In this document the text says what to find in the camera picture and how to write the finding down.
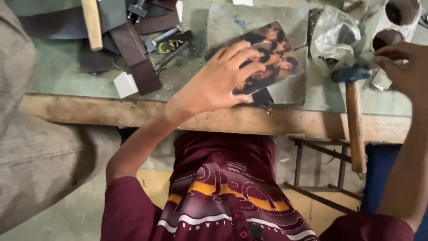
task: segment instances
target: printed photo of people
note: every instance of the printed photo of people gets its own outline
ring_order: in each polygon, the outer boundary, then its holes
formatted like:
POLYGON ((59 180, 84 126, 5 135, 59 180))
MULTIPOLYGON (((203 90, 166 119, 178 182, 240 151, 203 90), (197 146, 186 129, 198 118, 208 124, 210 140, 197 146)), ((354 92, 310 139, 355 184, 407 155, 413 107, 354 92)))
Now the printed photo of people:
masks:
POLYGON ((261 57, 244 62, 241 68, 252 61, 259 61, 266 66, 266 71, 256 73, 241 83, 233 90, 234 94, 252 94, 279 81, 294 77, 298 71, 301 71, 296 54, 278 22, 268 24, 221 44, 211 52, 210 57, 221 48, 231 46, 242 40, 249 41, 251 48, 258 50, 261 57))

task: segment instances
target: maroon shirt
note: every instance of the maroon shirt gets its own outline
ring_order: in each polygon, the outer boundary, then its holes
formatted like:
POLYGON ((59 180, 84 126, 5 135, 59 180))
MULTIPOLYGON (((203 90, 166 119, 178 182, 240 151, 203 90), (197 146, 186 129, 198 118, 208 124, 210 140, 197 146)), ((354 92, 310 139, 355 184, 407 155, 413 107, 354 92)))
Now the maroon shirt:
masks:
MULTIPOLYGON (((136 178, 116 179, 105 194, 102 241, 318 240, 274 181, 275 144, 269 136, 188 132, 174 146, 164 210, 136 178)), ((341 218, 322 240, 362 240, 367 234, 376 240, 413 239, 410 226, 392 217, 341 218), (383 223, 394 229, 382 232, 383 223)))

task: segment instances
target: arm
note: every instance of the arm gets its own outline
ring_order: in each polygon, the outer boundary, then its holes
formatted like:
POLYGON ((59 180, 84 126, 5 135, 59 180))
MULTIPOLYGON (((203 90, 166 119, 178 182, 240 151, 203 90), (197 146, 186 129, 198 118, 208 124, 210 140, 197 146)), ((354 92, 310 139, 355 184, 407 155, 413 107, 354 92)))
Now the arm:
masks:
POLYGON ((252 102, 246 95, 232 95, 235 86, 265 70, 259 62, 239 68, 246 60, 259 57, 259 52, 249 47, 249 42, 240 42, 213 56, 153 120, 139 128, 114 154, 106 168, 107 185, 120 177, 136 176, 156 145, 192 116, 252 102))
POLYGON ((413 103, 407 138, 389 174, 379 214, 397 217, 417 231, 428 203, 428 47, 410 43, 387 46, 375 53, 395 88, 413 103), (409 60, 397 65, 393 60, 409 60))

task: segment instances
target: hand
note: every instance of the hand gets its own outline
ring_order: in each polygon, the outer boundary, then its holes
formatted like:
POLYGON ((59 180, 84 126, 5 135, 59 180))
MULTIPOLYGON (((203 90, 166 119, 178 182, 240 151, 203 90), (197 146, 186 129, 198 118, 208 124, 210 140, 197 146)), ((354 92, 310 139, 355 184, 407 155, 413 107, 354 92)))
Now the hand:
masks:
POLYGON ((428 108, 428 46, 403 42, 374 54, 374 61, 385 70, 394 87, 410 98, 414 108, 428 108), (398 65, 396 60, 408 62, 398 65))
POLYGON ((240 42, 218 51, 208 63, 166 105, 169 120, 185 121, 204 111, 228 108, 239 103, 252 103, 247 95, 232 95, 232 90, 245 83, 256 72, 266 67, 254 61, 243 68, 239 66, 260 57, 250 49, 249 42, 240 42))

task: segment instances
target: wooden hammer handle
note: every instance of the wooden hammer handle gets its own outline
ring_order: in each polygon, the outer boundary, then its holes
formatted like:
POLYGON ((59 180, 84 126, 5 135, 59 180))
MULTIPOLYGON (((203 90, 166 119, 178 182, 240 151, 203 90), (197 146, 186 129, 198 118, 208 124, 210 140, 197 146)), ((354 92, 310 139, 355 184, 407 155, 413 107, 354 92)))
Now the wooden hammer handle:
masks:
POLYGON ((89 44, 92 51, 103 48, 101 39, 100 15, 98 13, 97 0, 82 0, 83 15, 88 29, 89 44))
POLYGON ((364 151, 363 114, 361 112, 360 87, 358 82, 346 83, 346 109, 348 113, 349 141, 351 144, 352 171, 366 173, 364 151))

